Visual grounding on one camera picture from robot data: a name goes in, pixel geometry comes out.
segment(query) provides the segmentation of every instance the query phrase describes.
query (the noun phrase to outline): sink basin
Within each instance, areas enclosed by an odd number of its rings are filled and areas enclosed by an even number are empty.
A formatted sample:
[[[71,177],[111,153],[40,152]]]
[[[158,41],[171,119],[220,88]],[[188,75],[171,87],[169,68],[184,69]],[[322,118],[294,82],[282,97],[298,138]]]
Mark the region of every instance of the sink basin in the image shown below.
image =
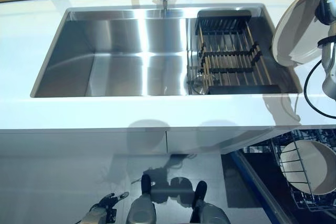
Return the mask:
[[[32,97],[94,97],[196,94],[188,85],[188,59],[197,54],[195,22],[210,7],[66,11],[32,90]],[[262,27],[259,38],[265,62],[281,92],[298,92],[290,69],[277,65],[269,52],[272,29],[262,5],[248,9]]]

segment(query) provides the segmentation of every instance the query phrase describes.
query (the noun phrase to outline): black cable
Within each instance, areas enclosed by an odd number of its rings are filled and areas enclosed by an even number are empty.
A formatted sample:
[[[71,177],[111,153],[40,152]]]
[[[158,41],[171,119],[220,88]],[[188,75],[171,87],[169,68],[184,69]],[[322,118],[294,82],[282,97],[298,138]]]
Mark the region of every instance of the black cable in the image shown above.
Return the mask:
[[[318,112],[319,114],[321,115],[324,115],[328,118],[333,118],[333,119],[336,119],[336,116],[334,115],[328,115],[328,114],[325,114],[323,113],[322,111],[320,111],[319,109],[317,109],[311,102],[310,100],[308,99],[308,96],[307,96],[307,86],[308,86],[308,81],[310,79],[310,76],[313,74],[313,72],[315,71],[315,69],[319,66],[319,64],[321,64],[322,60],[320,60],[319,62],[317,62],[317,64],[310,70],[307,78],[306,78],[306,81],[305,81],[305,85],[303,87],[303,95],[304,95],[304,98],[306,99],[307,103],[309,104],[309,106],[311,106],[311,108],[313,110],[315,110],[316,112]]]

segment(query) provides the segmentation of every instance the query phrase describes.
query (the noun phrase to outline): dishwasher rack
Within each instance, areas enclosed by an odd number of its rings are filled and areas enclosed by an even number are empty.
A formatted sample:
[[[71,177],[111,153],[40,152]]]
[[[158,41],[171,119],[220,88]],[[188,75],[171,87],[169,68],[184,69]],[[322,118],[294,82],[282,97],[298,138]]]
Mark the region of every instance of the dishwasher rack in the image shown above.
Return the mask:
[[[188,76],[198,94],[281,93],[254,40],[248,11],[201,11],[196,20],[197,55]]]
[[[336,130],[294,130],[286,134],[274,137],[267,141],[265,146],[254,147],[260,152],[273,152],[275,160],[279,168],[284,171],[282,166],[282,161],[280,158],[281,151],[291,142],[294,142],[296,146],[296,141],[298,140],[311,140],[318,141],[330,147],[336,152]],[[302,159],[299,156],[299,161],[301,162],[301,167],[303,167]],[[309,179],[307,177],[306,171],[303,169],[301,172],[305,175],[305,180],[301,183],[308,184]],[[310,211],[325,211],[325,210],[335,210],[336,209],[336,191],[333,191],[326,195],[314,195],[309,186],[310,193],[304,193],[295,187],[293,187],[288,181],[287,185],[289,187],[291,196],[299,209],[308,209]]]

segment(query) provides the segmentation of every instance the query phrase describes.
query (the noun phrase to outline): white countertop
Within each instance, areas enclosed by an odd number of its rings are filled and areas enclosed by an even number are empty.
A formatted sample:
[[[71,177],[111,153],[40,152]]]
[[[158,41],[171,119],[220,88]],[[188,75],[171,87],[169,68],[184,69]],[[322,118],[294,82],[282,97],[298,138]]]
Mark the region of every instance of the white countertop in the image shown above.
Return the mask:
[[[263,3],[276,26],[294,0],[170,0],[175,4]],[[30,93],[65,10],[69,7],[153,5],[158,0],[32,0],[0,4],[0,129],[124,129],[128,127],[335,127],[303,93],[169,97],[31,98]],[[303,88],[318,59],[295,68]],[[317,68],[308,94],[336,114]]]

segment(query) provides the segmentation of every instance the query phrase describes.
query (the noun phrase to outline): cabinet door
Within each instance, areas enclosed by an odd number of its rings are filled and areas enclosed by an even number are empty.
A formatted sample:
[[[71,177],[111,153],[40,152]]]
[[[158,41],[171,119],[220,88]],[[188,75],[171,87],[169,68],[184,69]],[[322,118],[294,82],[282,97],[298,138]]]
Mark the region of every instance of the cabinet door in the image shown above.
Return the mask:
[[[288,129],[279,130],[273,127],[260,130],[221,127],[200,128],[192,131],[167,131],[167,149],[169,153],[219,152],[225,154],[288,131]]]
[[[0,134],[0,156],[166,153],[165,131],[20,131]]]

